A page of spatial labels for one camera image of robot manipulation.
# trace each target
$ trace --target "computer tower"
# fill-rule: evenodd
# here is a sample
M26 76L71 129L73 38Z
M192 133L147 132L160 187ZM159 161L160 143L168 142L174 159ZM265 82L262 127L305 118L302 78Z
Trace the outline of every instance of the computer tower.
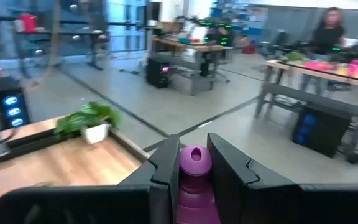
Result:
M24 89L19 80L0 78L0 124L1 129L10 129L30 124Z
M157 88L168 87L169 62L159 58L150 57L147 61L146 80Z
M294 143L333 157L351 122L351 114L307 104L293 130Z

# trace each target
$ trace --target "purple bottle cap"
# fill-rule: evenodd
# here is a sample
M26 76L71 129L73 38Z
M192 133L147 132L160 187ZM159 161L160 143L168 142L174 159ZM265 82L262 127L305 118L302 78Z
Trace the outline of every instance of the purple bottle cap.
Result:
M180 152L180 168L193 177L205 175L212 168L211 154L203 146L188 146Z

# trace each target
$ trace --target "potted plant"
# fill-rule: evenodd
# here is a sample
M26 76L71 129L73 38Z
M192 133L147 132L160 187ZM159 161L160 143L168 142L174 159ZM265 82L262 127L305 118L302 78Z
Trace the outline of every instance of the potted plant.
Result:
M117 128L121 114L109 105L100 102L89 102L77 112L60 118L54 133L60 137L66 134L69 138L73 133L81 132L88 144L103 141L107 137L110 126Z

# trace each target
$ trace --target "red object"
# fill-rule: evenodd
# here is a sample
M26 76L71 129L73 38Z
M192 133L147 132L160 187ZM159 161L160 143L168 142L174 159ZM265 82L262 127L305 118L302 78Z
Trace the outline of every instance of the red object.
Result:
M23 14L19 16L19 19L23 21L24 32L35 32L35 28L37 27L37 17L35 15Z
M256 52L256 45L249 45L244 47L242 53L244 54L254 54Z

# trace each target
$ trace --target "woman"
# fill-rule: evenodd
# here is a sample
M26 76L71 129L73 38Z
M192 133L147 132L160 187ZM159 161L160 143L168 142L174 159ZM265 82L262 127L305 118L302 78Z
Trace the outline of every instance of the woman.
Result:
M335 46L344 46L345 29L342 25L342 10L337 7L327 9L314 30L311 44L311 60L328 61L329 53ZM312 76L303 74L301 90L306 91ZM323 94L323 79L314 77L316 80L316 94Z

